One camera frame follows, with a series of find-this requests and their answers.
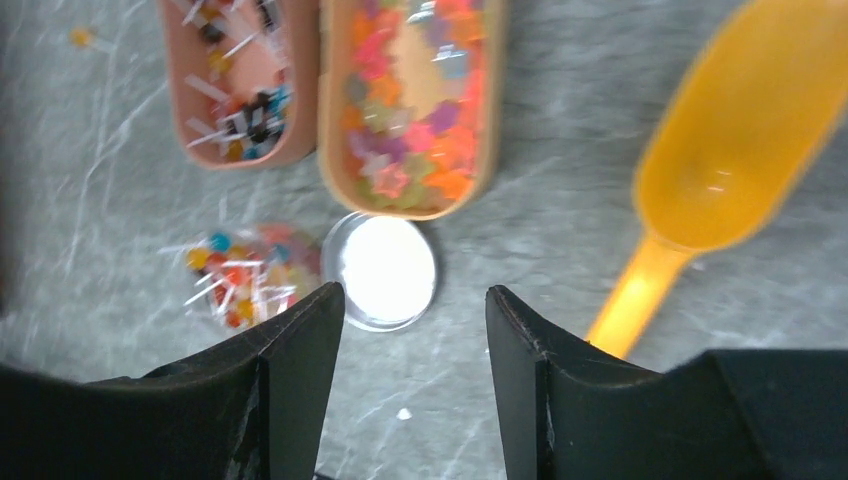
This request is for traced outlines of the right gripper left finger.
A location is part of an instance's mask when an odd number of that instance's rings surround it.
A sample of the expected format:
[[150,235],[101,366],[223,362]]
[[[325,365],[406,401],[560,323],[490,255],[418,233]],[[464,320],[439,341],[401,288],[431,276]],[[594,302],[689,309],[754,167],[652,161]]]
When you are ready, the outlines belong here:
[[1,369],[5,479],[312,479],[341,285],[139,378]]

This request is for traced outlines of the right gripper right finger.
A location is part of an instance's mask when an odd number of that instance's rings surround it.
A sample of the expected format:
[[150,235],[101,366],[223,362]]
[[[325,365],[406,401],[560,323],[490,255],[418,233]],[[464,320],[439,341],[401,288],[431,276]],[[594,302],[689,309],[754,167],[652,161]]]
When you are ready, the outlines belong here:
[[843,479],[843,350],[707,350],[664,373],[619,360],[504,286],[485,320],[511,479]]

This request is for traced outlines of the clear plastic jar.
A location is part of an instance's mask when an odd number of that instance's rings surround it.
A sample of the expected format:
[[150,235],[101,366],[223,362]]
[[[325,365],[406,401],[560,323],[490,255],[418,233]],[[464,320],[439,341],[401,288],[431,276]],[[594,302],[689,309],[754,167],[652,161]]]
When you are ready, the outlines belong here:
[[285,223],[213,229],[159,252],[191,275],[186,314],[233,331],[284,313],[321,284],[318,240]]

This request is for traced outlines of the orange plastic scoop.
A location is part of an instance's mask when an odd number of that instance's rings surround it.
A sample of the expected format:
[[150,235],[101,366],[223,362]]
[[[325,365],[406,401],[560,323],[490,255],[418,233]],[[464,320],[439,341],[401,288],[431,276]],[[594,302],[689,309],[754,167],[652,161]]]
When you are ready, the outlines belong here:
[[682,270],[761,230],[847,104],[847,5],[748,1],[687,70],[634,175],[639,245],[586,339],[625,358]]

